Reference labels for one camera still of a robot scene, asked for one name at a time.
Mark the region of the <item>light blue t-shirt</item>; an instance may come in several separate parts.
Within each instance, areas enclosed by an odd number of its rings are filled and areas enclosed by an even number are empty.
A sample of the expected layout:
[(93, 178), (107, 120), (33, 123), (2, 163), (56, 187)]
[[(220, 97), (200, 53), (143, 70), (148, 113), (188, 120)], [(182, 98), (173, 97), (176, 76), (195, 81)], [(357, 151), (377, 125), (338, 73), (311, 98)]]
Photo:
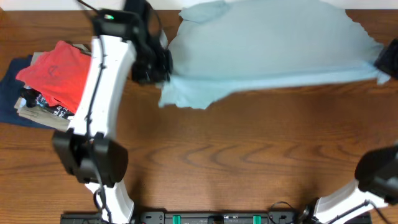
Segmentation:
[(213, 1), (180, 17), (159, 106), (203, 110), (239, 91), (389, 79), (374, 66), (382, 44), (326, 2)]

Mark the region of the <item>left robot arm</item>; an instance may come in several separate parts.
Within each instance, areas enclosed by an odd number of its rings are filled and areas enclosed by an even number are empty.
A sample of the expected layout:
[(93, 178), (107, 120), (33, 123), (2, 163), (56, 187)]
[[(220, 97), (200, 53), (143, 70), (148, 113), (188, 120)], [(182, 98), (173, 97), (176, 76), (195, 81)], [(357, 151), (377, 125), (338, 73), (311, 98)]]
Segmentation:
[(91, 62), (78, 109), (52, 144), (66, 172), (93, 194), (96, 214), (63, 214), (62, 223), (130, 223), (134, 202), (124, 183), (128, 152), (116, 142), (116, 123), (128, 79), (167, 82), (172, 56), (157, 12), (102, 9), (92, 20)]

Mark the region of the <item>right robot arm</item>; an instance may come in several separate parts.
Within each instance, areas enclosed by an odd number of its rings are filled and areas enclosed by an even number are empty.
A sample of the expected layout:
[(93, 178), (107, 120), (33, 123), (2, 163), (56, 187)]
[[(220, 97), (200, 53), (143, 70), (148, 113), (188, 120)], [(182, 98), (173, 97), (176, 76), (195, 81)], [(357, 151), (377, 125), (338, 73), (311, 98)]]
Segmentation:
[(346, 223), (374, 209), (397, 204), (397, 146), (367, 152), (354, 179), (308, 205), (297, 223)]

